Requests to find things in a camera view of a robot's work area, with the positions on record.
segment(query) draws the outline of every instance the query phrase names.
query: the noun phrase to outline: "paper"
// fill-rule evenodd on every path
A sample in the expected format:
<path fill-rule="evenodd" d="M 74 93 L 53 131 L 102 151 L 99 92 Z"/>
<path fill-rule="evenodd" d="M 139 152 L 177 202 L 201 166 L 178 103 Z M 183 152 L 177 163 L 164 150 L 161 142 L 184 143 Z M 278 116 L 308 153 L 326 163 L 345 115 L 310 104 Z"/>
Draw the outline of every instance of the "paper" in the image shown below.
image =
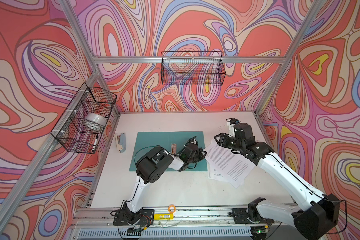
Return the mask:
<path fill-rule="evenodd" d="M 214 170 L 209 175 L 212 179 L 222 178 L 237 188 L 254 168 L 253 162 L 240 154 L 233 154 L 230 149 L 217 145 L 214 139 L 204 149 L 207 152 L 205 159 Z"/>

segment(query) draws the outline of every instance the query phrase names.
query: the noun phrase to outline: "colorful wall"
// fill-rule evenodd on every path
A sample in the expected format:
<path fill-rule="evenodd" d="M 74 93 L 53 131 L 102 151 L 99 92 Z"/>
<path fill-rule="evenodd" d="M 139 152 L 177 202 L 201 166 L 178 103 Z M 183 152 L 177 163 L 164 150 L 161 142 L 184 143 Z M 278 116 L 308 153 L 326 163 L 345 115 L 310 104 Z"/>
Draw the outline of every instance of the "colorful wall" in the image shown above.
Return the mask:
<path fill-rule="evenodd" d="M 261 118 L 289 166 L 347 200 L 326 237 L 360 240 L 360 0 L 326 3 Z"/>
<path fill-rule="evenodd" d="M 91 69 L 58 1 L 0 0 L 0 204 L 64 112 Z M 96 154 L 57 146 L 4 239 L 60 239 L 87 195 Z"/>
<path fill-rule="evenodd" d="M 220 50 L 283 56 L 311 2 L 236 0 L 82 1 L 74 10 L 98 56 Z M 120 111 L 254 110 L 276 64 L 225 65 L 223 86 L 163 86 L 160 64 L 102 64 Z"/>

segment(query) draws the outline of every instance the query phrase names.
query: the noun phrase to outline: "black wire mesh basket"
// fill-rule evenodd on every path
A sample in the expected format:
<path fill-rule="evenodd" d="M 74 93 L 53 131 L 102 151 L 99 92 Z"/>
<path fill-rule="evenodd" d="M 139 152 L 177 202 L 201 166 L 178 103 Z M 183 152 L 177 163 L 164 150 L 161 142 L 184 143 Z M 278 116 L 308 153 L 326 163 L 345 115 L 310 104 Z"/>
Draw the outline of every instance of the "black wire mesh basket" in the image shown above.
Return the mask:
<path fill-rule="evenodd" d="M 108 90 L 87 86 L 67 121 L 51 134 L 67 152 L 95 153 L 116 98 Z"/>
<path fill-rule="evenodd" d="M 163 85 L 223 85 L 221 51 L 162 51 Z"/>

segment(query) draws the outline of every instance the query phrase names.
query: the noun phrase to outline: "teal folder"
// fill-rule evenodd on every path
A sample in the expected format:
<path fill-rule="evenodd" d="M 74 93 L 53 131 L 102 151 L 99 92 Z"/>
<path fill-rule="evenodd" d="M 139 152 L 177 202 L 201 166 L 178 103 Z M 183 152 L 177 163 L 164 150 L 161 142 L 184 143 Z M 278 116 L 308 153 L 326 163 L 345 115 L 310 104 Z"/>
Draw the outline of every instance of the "teal folder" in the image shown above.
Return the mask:
<path fill-rule="evenodd" d="M 173 143 L 177 144 L 177 152 L 179 152 L 188 139 L 197 136 L 197 144 L 199 147 L 205 148 L 204 145 L 204 134 L 203 132 L 138 132 L 135 142 L 135 149 L 133 151 L 131 164 L 129 167 L 130 172 L 136 171 L 136 166 L 134 162 L 134 156 L 137 151 L 144 147 L 160 145 L 165 148 L 168 152 L 171 151 L 171 146 Z M 149 152 L 152 147 L 143 149 L 136 154 L 136 162 Z M 194 169 L 187 169 L 186 171 L 207 171 L 206 160 L 203 159 L 197 163 L 197 166 Z"/>

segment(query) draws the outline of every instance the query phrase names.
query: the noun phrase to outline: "yellow cylinder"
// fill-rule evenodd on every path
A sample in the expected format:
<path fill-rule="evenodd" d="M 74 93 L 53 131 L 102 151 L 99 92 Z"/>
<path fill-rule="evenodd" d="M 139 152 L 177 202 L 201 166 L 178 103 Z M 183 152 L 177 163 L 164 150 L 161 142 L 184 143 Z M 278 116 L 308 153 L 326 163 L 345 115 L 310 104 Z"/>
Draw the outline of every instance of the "yellow cylinder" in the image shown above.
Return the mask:
<path fill-rule="evenodd" d="M 167 213 L 167 214 L 155 214 L 154 219 L 155 220 L 173 219 L 173 214 L 170 214 L 170 213 Z"/>

